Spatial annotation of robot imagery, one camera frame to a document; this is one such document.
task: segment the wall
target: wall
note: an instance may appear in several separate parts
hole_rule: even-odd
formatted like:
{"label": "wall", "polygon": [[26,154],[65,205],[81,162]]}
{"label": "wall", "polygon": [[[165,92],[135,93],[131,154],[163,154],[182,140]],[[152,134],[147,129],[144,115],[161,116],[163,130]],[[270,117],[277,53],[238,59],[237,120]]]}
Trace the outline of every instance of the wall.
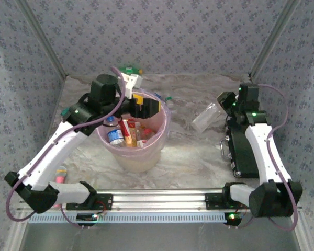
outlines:
{"label": "wall", "polygon": [[285,1],[28,1],[66,73],[247,73]]}
{"label": "wall", "polygon": [[[302,182],[303,206],[314,237],[314,1],[301,1],[255,82],[286,94],[288,124],[275,139],[293,179]],[[267,90],[262,98],[278,123],[285,112],[282,99]]]}
{"label": "wall", "polygon": [[15,2],[0,1],[0,250],[12,223],[3,178],[45,143],[61,83]]}

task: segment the transparent container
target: transparent container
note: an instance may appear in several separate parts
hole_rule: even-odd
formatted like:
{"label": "transparent container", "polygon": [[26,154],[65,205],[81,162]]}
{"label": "transparent container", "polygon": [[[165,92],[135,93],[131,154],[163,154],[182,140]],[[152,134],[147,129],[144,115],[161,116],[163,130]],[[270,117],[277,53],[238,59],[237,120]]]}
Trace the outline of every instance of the transparent container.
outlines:
{"label": "transparent container", "polygon": [[[134,94],[160,101],[154,94],[148,93],[143,89],[134,92]],[[106,128],[103,126],[97,128],[97,133],[102,144],[112,153],[116,161],[124,169],[133,173],[140,173],[150,170],[160,160],[161,151],[165,146],[171,122],[171,112],[164,102],[161,102],[161,104],[161,111],[155,116],[148,119],[133,118],[145,128],[150,128],[156,133],[156,135],[147,140],[143,148],[112,146],[108,143]],[[132,117],[130,115],[123,115],[122,118],[131,119]]]}

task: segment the purple cable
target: purple cable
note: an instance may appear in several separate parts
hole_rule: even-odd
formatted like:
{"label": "purple cable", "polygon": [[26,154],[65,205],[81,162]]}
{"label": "purple cable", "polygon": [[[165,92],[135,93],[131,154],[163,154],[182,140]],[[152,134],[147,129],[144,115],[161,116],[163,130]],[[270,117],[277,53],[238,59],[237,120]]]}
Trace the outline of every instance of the purple cable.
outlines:
{"label": "purple cable", "polygon": [[268,218],[276,227],[278,227],[279,229],[281,230],[284,230],[284,231],[293,231],[295,229],[295,227],[297,226],[298,224],[298,210],[297,210],[297,205],[296,205],[296,202],[295,202],[295,199],[294,199],[294,196],[293,196],[293,193],[287,183],[287,181],[285,180],[284,176],[282,175],[281,171],[279,170],[279,167],[276,163],[276,160],[274,159],[274,156],[272,154],[272,151],[271,151],[271,147],[270,147],[270,138],[273,137],[273,133],[281,128],[282,126],[284,126],[287,122],[287,118],[288,118],[288,104],[287,104],[287,100],[286,100],[286,97],[284,96],[284,94],[276,87],[273,87],[271,85],[264,85],[264,84],[260,84],[258,86],[263,86],[263,87],[268,87],[268,88],[271,88],[273,90],[275,90],[276,92],[278,92],[284,99],[285,101],[285,105],[286,105],[286,115],[285,115],[285,118],[284,118],[284,121],[282,124],[280,125],[277,125],[276,127],[274,127],[267,135],[267,138],[266,138],[266,146],[267,146],[267,151],[268,151],[268,154],[272,160],[272,163],[274,165],[274,168],[276,169],[276,172],[278,173],[278,176],[280,177],[280,179],[282,180],[286,190],[287,190],[287,193],[288,193],[288,196],[291,200],[291,203],[292,203],[292,207],[293,207],[293,212],[294,212],[294,221],[293,221],[293,224],[291,227],[289,228],[285,228],[283,226],[280,226],[278,225],[276,222],[274,222],[270,217]]}
{"label": "purple cable", "polygon": [[35,163],[31,166],[31,168],[26,172],[27,175],[24,175],[19,181],[17,181],[15,183],[15,185],[13,185],[12,189],[10,190],[9,194],[8,194],[8,197],[7,197],[7,200],[6,200],[6,213],[7,213],[7,216],[12,220],[12,221],[16,221],[16,222],[21,222],[21,221],[25,221],[27,219],[29,219],[30,217],[32,217],[35,212],[31,213],[30,215],[22,218],[22,219],[18,219],[18,218],[15,218],[11,211],[10,211],[10,208],[9,208],[9,205],[10,205],[10,201],[12,199],[12,196],[13,196],[13,193],[15,192],[15,190],[17,189],[17,187],[28,177],[31,175],[32,171],[35,170],[35,168],[38,166],[38,164],[42,161],[42,159],[44,159],[44,157],[47,155],[47,153],[52,149],[52,147],[62,138],[64,137],[67,133],[75,130],[75,129],[78,129],[78,128],[81,128],[81,127],[87,127],[87,126],[91,126],[93,124],[97,124],[97,123],[100,123],[102,121],[104,121],[106,118],[108,118],[109,116],[112,116],[118,109],[119,107],[121,106],[123,100],[125,99],[125,92],[126,92],[126,82],[121,74],[121,71],[119,69],[117,69],[116,67],[112,66],[110,68],[116,75],[118,75],[120,78],[121,78],[121,82],[122,82],[122,93],[121,93],[121,97],[120,97],[120,100],[119,100],[119,103],[115,106],[115,108],[107,115],[103,116],[102,118],[100,119],[97,119],[97,120],[94,120],[94,121],[91,121],[91,122],[87,122],[87,123],[82,123],[82,124],[78,124],[78,125],[75,125],[73,126],[72,128],[70,129],[67,129],[66,131],[62,132],[53,142],[54,144],[51,144],[49,145],[49,147],[43,152],[43,154],[38,158],[38,160],[35,161]]}

